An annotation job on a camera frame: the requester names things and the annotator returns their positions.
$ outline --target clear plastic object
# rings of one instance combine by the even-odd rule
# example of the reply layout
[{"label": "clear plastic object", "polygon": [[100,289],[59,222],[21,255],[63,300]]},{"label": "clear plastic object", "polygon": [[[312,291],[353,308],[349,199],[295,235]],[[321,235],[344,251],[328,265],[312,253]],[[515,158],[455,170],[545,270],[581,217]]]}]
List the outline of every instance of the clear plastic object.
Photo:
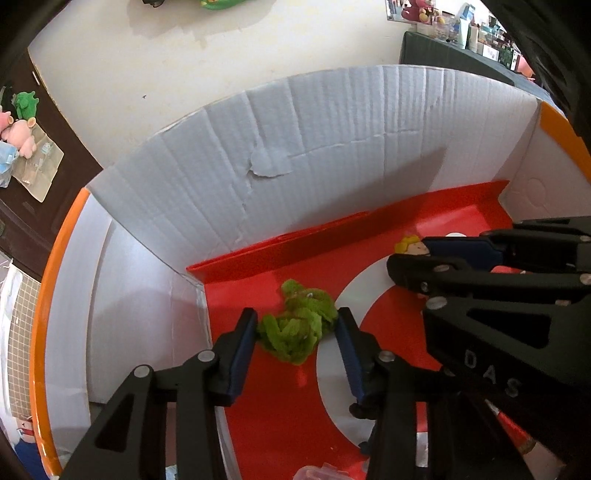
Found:
[{"label": "clear plastic object", "polygon": [[339,472],[335,467],[325,463],[322,468],[305,466],[300,468],[293,480],[353,480],[346,472]]}]

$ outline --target green stuffed animal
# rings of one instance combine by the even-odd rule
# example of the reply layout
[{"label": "green stuffed animal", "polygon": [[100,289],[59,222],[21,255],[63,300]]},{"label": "green stuffed animal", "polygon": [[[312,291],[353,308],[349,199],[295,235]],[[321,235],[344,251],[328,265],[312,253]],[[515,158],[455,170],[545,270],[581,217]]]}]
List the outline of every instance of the green stuffed animal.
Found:
[{"label": "green stuffed animal", "polygon": [[318,288],[304,288],[295,280],[281,286],[285,311],[265,315],[257,327],[262,347],[283,362],[301,365],[320,339],[335,327],[334,301]]},{"label": "green stuffed animal", "polygon": [[208,10],[224,10],[241,4],[244,0],[201,0],[201,6]]},{"label": "green stuffed animal", "polygon": [[35,91],[31,93],[17,93],[12,99],[12,104],[17,109],[17,115],[21,120],[29,120],[37,114],[39,98],[35,98]]}]

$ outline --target grid patterned fabric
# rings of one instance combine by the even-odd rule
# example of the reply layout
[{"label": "grid patterned fabric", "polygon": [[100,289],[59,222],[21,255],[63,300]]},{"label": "grid patterned fabric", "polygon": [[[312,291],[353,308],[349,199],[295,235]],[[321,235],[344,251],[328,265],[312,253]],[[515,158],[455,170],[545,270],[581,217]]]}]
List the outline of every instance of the grid patterned fabric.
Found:
[{"label": "grid patterned fabric", "polygon": [[8,335],[8,394],[14,417],[26,420],[31,416],[29,397],[29,348],[33,313],[41,284],[26,274],[22,275],[21,288],[12,311],[12,323]]}]

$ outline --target yellow hair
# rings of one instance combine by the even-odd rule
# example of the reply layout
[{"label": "yellow hair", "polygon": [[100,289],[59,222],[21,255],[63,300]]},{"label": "yellow hair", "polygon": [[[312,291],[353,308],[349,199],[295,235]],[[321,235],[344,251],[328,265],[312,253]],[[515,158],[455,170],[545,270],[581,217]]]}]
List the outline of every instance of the yellow hair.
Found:
[{"label": "yellow hair", "polygon": [[421,239],[417,235],[405,236],[399,243],[394,247],[395,254],[404,254],[408,250],[408,246],[417,244]]}]

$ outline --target blue gripper pad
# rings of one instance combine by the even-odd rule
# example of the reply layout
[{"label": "blue gripper pad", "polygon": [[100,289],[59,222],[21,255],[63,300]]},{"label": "blue gripper pad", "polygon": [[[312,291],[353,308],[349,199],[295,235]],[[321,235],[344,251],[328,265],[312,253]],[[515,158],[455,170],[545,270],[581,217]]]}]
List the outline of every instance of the blue gripper pad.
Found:
[{"label": "blue gripper pad", "polygon": [[431,236],[423,238],[422,242],[432,256],[463,258],[474,270],[489,272],[503,264],[502,250],[486,237]]},{"label": "blue gripper pad", "polygon": [[361,332],[351,311],[339,309],[335,335],[343,358],[351,393],[358,404],[376,393],[372,382],[375,357],[380,352],[377,340],[370,333]]},{"label": "blue gripper pad", "polygon": [[213,346],[219,363],[209,389],[217,396],[216,405],[230,406],[242,393],[256,342],[256,321],[255,310],[244,309],[236,328],[220,335]]}]

